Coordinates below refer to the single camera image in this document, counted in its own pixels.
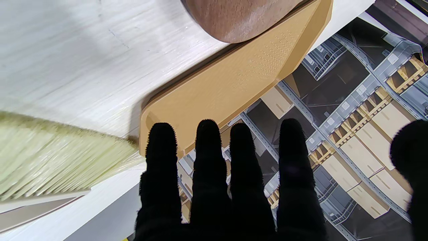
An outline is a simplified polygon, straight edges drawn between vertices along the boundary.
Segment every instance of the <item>cardboard box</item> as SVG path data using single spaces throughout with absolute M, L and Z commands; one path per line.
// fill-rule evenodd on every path
M 389 158 L 391 138 L 386 136 L 374 121 L 369 121 L 355 134 L 389 170 L 395 168 Z
M 397 170 L 384 169 L 370 180 L 395 204 L 407 210 L 411 199 L 412 188 Z
M 358 175 L 336 152 L 322 163 L 322 166 L 336 180 L 336 182 L 345 190 L 351 190 L 361 182 Z
M 392 139 L 401 128 L 414 121 L 415 118 L 393 100 L 377 113 L 372 120 Z
M 348 194 L 373 218 L 378 218 L 389 210 L 389 206 L 363 182 L 349 190 Z
M 192 205 L 192 202 L 188 199 L 181 205 L 181 213 L 183 214 L 183 217 L 186 219 L 187 222 L 190 222 L 191 205 Z
M 231 170 L 232 170 L 232 166 L 229 160 L 226 160 L 226 170 L 227 170 L 226 176 L 228 177 L 231 174 Z
M 344 143 L 341 149 L 367 177 L 371 177 L 384 167 L 356 136 Z
M 291 100 L 278 86 L 270 89 L 261 97 L 261 99 L 275 114 L 278 120 L 281 119 L 293 106 L 293 102 L 291 102 Z

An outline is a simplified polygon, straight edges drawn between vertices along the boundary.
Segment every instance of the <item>brush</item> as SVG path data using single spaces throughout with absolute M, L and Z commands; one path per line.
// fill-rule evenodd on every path
M 144 161 L 131 140 L 0 111 L 0 201 L 86 190 Z

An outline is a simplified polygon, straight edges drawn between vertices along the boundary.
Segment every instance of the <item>glove finger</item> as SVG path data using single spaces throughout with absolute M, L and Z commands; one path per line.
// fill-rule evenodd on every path
M 155 124 L 146 149 L 147 171 L 140 180 L 142 207 L 137 216 L 138 233 L 147 234 L 181 223 L 176 154 L 173 128 L 167 123 Z
M 295 119 L 284 120 L 279 134 L 277 225 L 280 236 L 302 240 L 326 237 L 324 216 L 314 187 L 302 127 Z
M 193 164 L 193 198 L 190 223 L 200 229 L 225 231 L 230 211 L 226 162 L 222 156 L 220 131 L 212 120 L 199 123 Z
M 250 129 L 246 124 L 236 124 L 230 137 L 234 226 L 250 235 L 271 235 L 275 233 L 275 223 L 265 197 L 262 170 Z

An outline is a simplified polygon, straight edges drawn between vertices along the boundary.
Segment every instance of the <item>fingertip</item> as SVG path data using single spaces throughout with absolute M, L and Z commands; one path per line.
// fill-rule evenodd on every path
M 279 156 L 308 155 L 302 126 L 296 119 L 286 119 L 279 131 Z
M 149 141 L 146 147 L 147 169 L 153 167 L 162 159 L 164 162 L 177 162 L 177 140 L 175 132 L 168 123 L 156 123 L 149 133 Z
M 221 137 L 218 125 L 213 120 L 202 120 L 196 131 L 196 154 L 216 154 L 221 156 Z
M 232 151 L 255 151 L 253 136 L 248 126 L 244 123 L 237 123 L 230 130 L 230 149 Z

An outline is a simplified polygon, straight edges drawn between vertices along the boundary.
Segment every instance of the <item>warehouse image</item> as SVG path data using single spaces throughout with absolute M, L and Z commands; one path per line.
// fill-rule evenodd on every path
M 230 128 L 253 133 L 265 195 L 275 217 L 279 202 L 279 127 L 302 125 L 316 193 L 331 240 L 411 240 L 406 213 L 412 189 L 389 158 L 403 126 L 427 117 L 428 79 L 421 47 L 357 18 L 222 128 L 230 182 Z M 189 220 L 195 152 L 178 162 L 183 221 Z

